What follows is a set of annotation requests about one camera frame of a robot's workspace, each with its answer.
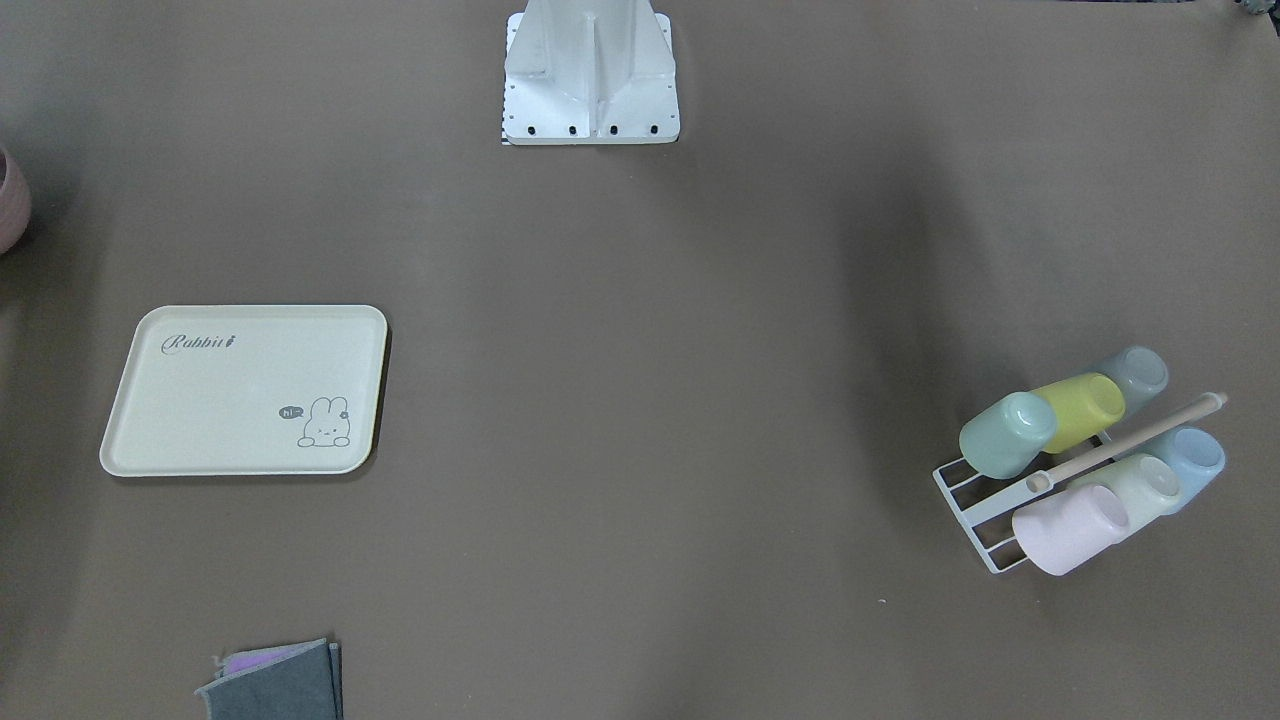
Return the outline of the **white cup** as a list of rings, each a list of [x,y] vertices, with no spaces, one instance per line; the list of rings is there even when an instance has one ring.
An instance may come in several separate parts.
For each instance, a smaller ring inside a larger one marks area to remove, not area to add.
[[[1101,484],[1116,495],[1129,525],[1124,539],[1134,536],[1156,518],[1175,512],[1183,500],[1183,483],[1161,459],[1132,454],[1070,482],[1070,487]]]

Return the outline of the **pink cup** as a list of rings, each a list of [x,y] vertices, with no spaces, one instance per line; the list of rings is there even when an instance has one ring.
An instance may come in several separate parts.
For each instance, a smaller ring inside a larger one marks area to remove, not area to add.
[[[1062,577],[1126,537],[1130,516],[1110,488],[1088,483],[1016,510],[1012,530],[1027,560]]]

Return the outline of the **grey cup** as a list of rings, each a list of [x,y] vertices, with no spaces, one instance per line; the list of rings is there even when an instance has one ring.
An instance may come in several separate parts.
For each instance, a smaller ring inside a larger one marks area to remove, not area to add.
[[[1120,389],[1125,401],[1124,418],[1139,413],[1169,386],[1170,370],[1152,348],[1132,345],[1085,368],[1107,377]]]

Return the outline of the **pink bowl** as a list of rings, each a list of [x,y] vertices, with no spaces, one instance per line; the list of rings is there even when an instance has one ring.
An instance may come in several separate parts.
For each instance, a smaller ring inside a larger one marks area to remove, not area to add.
[[[26,233],[32,213],[32,196],[19,163],[1,149],[1,237],[0,251],[8,252]]]

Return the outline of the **green cup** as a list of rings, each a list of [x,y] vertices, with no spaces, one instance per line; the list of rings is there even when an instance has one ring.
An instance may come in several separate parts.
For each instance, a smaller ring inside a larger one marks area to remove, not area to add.
[[[1019,477],[1059,429],[1050,402],[1032,392],[1014,392],[968,421],[959,434],[963,459],[984,477]]]

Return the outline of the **light blue cup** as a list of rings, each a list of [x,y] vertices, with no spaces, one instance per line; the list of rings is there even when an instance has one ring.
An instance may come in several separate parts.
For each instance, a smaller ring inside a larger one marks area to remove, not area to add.
[[[1180,512],[1224,470],[1226,452],[1220,442],[1197,427],[1181,427],[1166,434],[1161,457],[1181,482],[1181,497],[1171,514]]]

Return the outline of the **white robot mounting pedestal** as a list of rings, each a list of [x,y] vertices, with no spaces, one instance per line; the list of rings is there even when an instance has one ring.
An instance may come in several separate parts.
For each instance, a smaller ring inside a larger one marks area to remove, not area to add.
[[[530,1],[508,17],[504,40],[504,143],[678,140],[672,23],[652,3]]]

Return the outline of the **grey folded cloth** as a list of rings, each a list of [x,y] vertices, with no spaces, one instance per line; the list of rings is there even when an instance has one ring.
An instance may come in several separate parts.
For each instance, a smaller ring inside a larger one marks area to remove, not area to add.
[[[195,696],[206,719],[343,719],[340,646],[320,638],[230,653]]]

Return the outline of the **cream rabbit serving tray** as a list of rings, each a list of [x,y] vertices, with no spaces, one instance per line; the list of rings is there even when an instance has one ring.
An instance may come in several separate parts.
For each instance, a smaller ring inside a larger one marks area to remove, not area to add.
[[[364,304],[142,316],[99,451],[116,478],[343,475],[375,445],[390,327]]]

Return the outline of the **yellow cup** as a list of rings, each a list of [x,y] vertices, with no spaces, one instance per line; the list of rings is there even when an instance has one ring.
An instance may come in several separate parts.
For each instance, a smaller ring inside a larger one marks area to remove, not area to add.
[[[1051,455],[1074,448],[1120,421],[1126,400],[1117,384],[1098,372],[1083,373],[1032,391],[1044,400],[1057,420],[1057,429],[1044,451]]]

